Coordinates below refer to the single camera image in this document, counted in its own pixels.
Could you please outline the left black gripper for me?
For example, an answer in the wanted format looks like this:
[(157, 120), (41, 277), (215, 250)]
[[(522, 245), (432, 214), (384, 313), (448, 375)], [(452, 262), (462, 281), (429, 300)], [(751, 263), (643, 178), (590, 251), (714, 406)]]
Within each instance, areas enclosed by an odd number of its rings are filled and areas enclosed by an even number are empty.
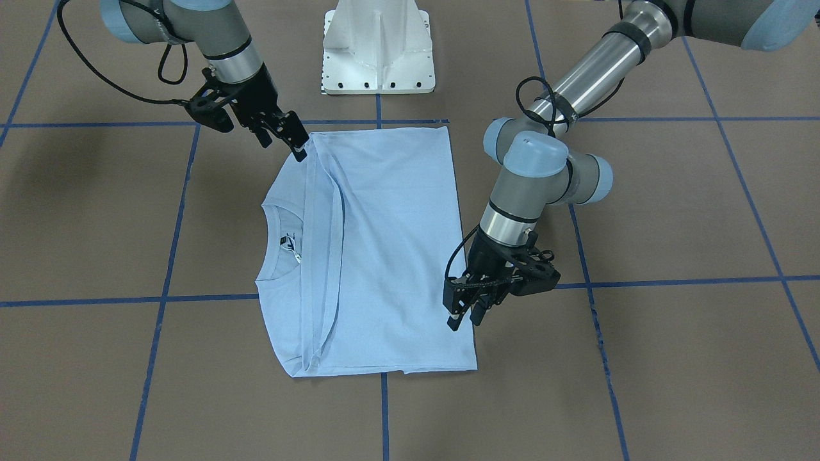
[[(454, 257), (466, 242), (474, 237), (468, 253), (468, 265), (460, 277), (449, 275)], [(519, 248), (535, 248), (536, 233), (525, 229), (525, 244), (507, 247), (489, 238), (488, 234), (474, 227), (460, 242), (448, 260), (443, 281), (443, 306), (449, 312), (448, 327), (457, 332), (465, 314), (470, 310), (470, 321), (475, 327), (483, 322), (486, 313), (494, 305), (501, 304), (509, 294), (515, 267), (510, 254)]]

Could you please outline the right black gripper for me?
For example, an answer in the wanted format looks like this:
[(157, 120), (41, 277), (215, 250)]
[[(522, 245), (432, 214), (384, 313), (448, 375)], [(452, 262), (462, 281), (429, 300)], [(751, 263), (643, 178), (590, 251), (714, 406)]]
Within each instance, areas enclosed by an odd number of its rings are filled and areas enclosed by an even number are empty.
[(307, 157), (304, 150), (309, 134), (304, 124), (294, 111), (283, 111), (278, 105), (278, 93), (272, 76), (263, 64), (252, 78), (248, 79), (244, 91), (238, 96), (238, 116), (246, 128), (255, 135), (261, 146), (266, 149), (272, 139), (284, 141), (289, 146), (296, 161)]

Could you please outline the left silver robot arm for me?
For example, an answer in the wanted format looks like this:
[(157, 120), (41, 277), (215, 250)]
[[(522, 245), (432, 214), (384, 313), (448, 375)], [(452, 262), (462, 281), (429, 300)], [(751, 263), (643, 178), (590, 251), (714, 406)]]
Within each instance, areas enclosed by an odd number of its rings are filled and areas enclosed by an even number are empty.
[(500, 166), (471, 242), (462, 275), (443, 277), (447, 325), (463, 318), (480, 326), (507, 295), (551, 291), (560, 273), (551, 251), (536, 248), (544, 209), (591, 204), (612, 189), (611, 165), (600, 156), (574, 154), (562, 142), (583, 118), (606, 105), (627, 74), (653, 51), (680, 37), (747, 51), (771, 52), (790, 44), (818, 12), (817, 1), (632, 1), (565, 76), (531, 105), (516, 102), (520, 116), (498, 118), (483, 137), (484, 152)]

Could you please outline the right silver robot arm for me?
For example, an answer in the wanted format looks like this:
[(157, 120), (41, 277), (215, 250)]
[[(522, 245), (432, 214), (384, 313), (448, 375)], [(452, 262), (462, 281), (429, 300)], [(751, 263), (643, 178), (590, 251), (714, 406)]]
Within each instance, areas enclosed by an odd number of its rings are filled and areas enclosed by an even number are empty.
[(200, 125), (222, 133), (234, 123), (261, 146), (282, 140), (297, 161), (308, 134), (298, 115), (277, 105), (278, 94), (234, 1), (102, 1), (106, 28), (126, 43), (193, 43), (207, 61), (205, 84), (181, 104)]

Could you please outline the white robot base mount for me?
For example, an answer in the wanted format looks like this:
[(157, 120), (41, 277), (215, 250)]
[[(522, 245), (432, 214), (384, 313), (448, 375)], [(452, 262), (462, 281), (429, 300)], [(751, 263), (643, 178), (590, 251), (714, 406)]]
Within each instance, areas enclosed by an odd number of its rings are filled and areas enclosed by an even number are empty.
[(434, 91), (430, 17), (415, 1), (339, 1), (323, 26), (322, 93)]

